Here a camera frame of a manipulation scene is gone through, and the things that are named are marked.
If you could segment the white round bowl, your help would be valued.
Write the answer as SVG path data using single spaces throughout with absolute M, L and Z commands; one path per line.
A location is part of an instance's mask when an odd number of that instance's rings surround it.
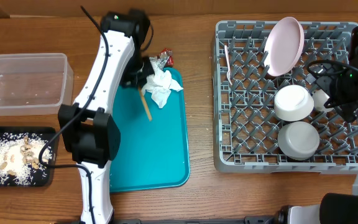
M 314 100 L 308 90 L 300 85 L 288 85 L 277 91 L 274 112 L 284 121 L 306 118 L 314 108 Z

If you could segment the white paper cup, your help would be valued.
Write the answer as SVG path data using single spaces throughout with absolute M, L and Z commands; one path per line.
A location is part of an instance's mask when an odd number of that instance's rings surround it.
M 317 111 L 323 111 L 327 113 L 333 110 L 333 108 L 326 108 L 324 106 L 325 102 L 327 102 L 329 99 L 329 96 L 323 90 L 315 91 L 312 95 L 312 98 L 314 101 L 314 108 Z

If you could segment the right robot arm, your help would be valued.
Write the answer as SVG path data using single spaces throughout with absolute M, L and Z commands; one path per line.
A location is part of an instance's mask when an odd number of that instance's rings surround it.
M 358 26 L 351 32 L 348 61 L 320 59 L 306 65 L 321 90 L 325 107 L 348 123 L 358 118 Z M 286 206 L 272 223 L 358 223 L 358 173 L 351 194 L 327 193 L 317 205 Z

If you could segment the white round plate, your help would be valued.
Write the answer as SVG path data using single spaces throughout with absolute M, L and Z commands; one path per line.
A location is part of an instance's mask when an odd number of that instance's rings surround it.
M 304 30 L 294 17 L 285 17 L 278 21 L 268 35 L 264 60 L 268 74 L 273 77 L 291 71 L 298 62 L 305 41 Z

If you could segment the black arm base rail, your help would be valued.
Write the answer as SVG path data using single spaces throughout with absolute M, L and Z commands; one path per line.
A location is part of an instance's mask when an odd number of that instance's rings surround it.
M 290 223 L 289 218 L 280 212 L 275 216 L 247 216 L 241 219 L 205 219 L 205 220 L 152 220 L 139 219 L 113 220 L 112 224 L 285 224 Z

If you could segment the white plastic fork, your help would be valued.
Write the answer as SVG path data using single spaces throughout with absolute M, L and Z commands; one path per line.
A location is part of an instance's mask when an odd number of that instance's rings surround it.
M 224 54 L 225 54 L 226 65 L 227 65 L 226 77 L 227 77 L 227 80 L 228 80 L 230 86 L 232 86 L 232 81 L 231 81 L 231 65 L 230 65 L 230 59 L 229 59 L 229 49 L 228 49 L 228 46 L 227 46 L 227 45 L 224 45 Z

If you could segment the teal plastic serving tray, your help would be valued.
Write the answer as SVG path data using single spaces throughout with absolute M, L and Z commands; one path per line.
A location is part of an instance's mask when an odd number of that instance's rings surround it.
M 183 91 L 173 91 L 159 108 L 145 94 L 148 118 L 140 94 L 119 87 L 113 119 L 121 132 L 117 156 L 111 163 L 112 193 L 183 185 L 190 176 L 190 157 Z

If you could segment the grey plastic dishwasher rack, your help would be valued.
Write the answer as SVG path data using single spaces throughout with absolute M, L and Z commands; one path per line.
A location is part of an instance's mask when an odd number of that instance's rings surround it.
M 272 21 L 219 21 L 213 42 L 214 166 L 221 172 L 319 172 L 356 174 L 358 171 L 358 119 L 345 122 L 335 111 L 313 111 L 305 118 L 320 137 L 313 156 L 296 161 L 279 148 L 277 137 L 285 122 L 273 110 L 276 92 L 300 85 L 318 90 L 306 65 L 314 60 L 346 62 L 354 22 L 303 22 L 303 53 L 294 68 L 270 77 L 264 66 L 264 47 Z M 230 86 L 224 45 L 231 65 Z

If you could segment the wooden chopstick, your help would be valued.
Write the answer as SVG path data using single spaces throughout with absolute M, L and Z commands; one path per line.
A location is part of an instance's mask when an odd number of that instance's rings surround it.
M 144 96 L 144 94 L 142 93 L 141 87 L 138 87 L 138 92 L 139 92 L 140 99 L 141 99 L 142 105 L 143 105 L 143 107 L 144 107 L 145 113 L 146 113 L 146 115 L 147 115 L 147 118 L 148 118 L 149 121 L 152 121 L 152 115 L 151 115 L 151 113 L 150 113 L 148 104 L 147 104 L 147 102 L 146 102 L 146 100 L 145 100 L 145 96 Z

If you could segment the clear plastic bin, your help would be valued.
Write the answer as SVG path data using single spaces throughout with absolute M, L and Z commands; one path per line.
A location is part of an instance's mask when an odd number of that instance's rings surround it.
M 0 55 L 0 116 L 56 114 L 72 103 L 73 81 L 63 53 Z

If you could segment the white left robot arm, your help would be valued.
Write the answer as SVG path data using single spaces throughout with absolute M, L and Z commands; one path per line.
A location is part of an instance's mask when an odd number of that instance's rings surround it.
M 107 13 L 96 24 L 101 34 L 98 53 L 88 79 L 72 105 L 58 111 L 60 135 L 80 172 L 83 211 L 80 223 L 112 223 L 109 196 L 111 162 L 117 155 L 121 133 L 112 118 L 119 86 L 139 88 L 153 73 L 142 56 L 152 25 L 143 10 Z

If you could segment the red silver snack wrapper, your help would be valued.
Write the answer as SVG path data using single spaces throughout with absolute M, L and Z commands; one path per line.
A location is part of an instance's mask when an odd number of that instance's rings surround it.
M 165 67 L 172 68 L 174 65 L 172 49 L 165 48 L 157 56 L 149 59 L 155 72 L 163 70 Z

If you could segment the white paper napkin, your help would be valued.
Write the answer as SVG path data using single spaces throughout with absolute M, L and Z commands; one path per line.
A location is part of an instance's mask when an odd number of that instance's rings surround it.
M 183 87 L 173 79 L 171 72 L 157 68 L 154 70 L 154 74 L 146 78 L 146 84 L 141 88 L 141 93 L 145 95 L 146 92 L 149 92 L 151 99 L 162 109 L 172 90 L 182 91 Z

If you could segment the grey round bowl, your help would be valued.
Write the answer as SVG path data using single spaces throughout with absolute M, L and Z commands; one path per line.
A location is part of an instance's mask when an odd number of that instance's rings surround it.
M 304 121 L 285 125 L 278 133 L 278 146 L 288 157 L 303 161 L 310 158 L 319 146 L 315 127 Z

